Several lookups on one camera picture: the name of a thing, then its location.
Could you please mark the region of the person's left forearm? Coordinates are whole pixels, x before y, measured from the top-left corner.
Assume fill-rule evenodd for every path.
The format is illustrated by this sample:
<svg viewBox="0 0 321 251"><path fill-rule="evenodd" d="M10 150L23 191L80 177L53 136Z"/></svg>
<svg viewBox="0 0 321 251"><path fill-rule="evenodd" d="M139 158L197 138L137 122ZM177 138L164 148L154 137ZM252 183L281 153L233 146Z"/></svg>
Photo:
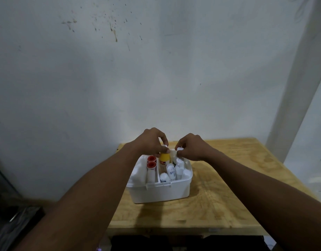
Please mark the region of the person's left forearm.
<svg viewBox="0 0 321 251"><path fill-rule="evenodd" d="M87 172L25 236L15 251L95 250L142 154L133 141Z"/></svg>

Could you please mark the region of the white folded cloth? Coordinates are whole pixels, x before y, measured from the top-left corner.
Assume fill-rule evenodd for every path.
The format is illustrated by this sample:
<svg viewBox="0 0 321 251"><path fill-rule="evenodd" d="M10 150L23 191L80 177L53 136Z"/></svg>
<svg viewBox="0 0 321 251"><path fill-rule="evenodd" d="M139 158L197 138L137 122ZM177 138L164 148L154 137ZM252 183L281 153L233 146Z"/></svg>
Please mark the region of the white folded cloth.
<svg viewBox="0 0 321 251"><path fill-rule="evenodd" d="M127 187L142 187L146 185L147 180L147 155L142 155L137 160L130 178L127 183Z"/></svg>

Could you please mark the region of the person's left hand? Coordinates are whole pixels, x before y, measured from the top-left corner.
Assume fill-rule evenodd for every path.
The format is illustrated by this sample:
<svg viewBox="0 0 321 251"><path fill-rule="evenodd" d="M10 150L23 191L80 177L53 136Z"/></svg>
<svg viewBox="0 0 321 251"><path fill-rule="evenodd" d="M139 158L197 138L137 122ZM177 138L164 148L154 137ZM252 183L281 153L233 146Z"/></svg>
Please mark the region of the person's left hand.
<svg viewBox="0 0 321 251"><path fill-rule="evenodd" d="M144 132L132 141L133 147L140 155L154 155L156 146L166 146L169 143L165 133L153 127L145 129Z"/></svg>

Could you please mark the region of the person's right hand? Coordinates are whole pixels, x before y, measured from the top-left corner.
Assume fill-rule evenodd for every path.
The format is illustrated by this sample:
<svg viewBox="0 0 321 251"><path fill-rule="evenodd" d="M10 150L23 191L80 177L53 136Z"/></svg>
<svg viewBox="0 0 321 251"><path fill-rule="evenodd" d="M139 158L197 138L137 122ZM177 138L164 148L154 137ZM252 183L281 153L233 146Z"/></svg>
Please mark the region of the person's right hand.
<svg viewBox="0 0 321 251"><path fill-rule="evenodd" d="M208 161L213 158L217 151L206 143L199 135L189 133L181 138L175 146L186 150L186 159L191 161Z"/></svg>

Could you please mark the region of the yellow-capped bottle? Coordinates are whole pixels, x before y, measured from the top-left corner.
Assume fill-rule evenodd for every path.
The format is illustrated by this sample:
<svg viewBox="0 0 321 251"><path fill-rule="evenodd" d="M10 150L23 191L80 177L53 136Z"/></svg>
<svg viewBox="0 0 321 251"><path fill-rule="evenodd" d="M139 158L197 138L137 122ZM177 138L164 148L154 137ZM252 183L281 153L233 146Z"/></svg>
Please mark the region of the yellow-capped bottle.
<svg viewBox="0 0 321 251"><path fill-rule="evenodd" d="M171 163L171 154L162 153L159 157L159 173L167 173L167 165Z"/></svg>

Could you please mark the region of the white plastic storage box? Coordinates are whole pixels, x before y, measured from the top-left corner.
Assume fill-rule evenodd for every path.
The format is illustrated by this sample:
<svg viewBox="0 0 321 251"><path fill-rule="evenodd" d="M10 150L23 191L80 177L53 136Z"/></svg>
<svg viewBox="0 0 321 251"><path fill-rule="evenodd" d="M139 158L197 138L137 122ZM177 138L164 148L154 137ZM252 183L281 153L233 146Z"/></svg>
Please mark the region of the white plastic storage box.
<svg viewBox="0 0 321 251"><path fill-rule="evenodd" d="M171 149L171 163L176 164L176 150ZM193 171L189 160L184 160L185 169L181 180L171 182L160 182L159 178L159 158L157 158L156 182L147 183L142 187L127 187L129 194L134 203L149 203L168 201L174 199L186 198L190 194L190 184L192 181Z"/></svg>

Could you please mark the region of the white plastic bottle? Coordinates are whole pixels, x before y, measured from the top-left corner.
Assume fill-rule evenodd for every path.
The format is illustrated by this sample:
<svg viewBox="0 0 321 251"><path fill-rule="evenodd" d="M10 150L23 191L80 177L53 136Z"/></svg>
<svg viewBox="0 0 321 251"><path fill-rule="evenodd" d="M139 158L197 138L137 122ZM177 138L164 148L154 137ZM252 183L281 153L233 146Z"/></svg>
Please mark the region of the white plastic bottle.
<svg viewBox="0 0 321 251"><path fill-rule="evenodd" d="M185 169L184 160L181 158L176 158L175 175L177 180L182 179L184 169Z"/></svg>

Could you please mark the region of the person's right forearm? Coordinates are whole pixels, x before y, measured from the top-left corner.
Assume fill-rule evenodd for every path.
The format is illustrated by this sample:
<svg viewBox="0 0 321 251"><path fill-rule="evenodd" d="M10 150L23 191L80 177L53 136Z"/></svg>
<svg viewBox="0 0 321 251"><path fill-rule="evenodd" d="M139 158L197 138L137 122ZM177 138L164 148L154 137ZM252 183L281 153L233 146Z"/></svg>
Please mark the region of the person's right forearm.
<svg viewBox="0 0 321 251"><path fill-rule="evenodd" d="M321 251L321 202L216 149L203 151L236 197L284 251Z"/></svg>

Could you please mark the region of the white labelled bottle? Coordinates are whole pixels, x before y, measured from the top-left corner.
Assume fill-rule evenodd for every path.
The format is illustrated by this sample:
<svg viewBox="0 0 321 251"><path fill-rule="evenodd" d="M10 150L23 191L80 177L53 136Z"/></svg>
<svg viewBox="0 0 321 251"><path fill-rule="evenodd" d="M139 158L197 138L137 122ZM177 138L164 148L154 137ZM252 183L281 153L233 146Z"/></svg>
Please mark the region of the white labelled bottle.
<svg viewBox="0 0 321 251"><path fill-rule="evenodd" d="M170 180L175 181L176 180L175 166L172 163L170 163L170 164L167 164L166 169L167 169L167 175L169 176Z"/></svg>

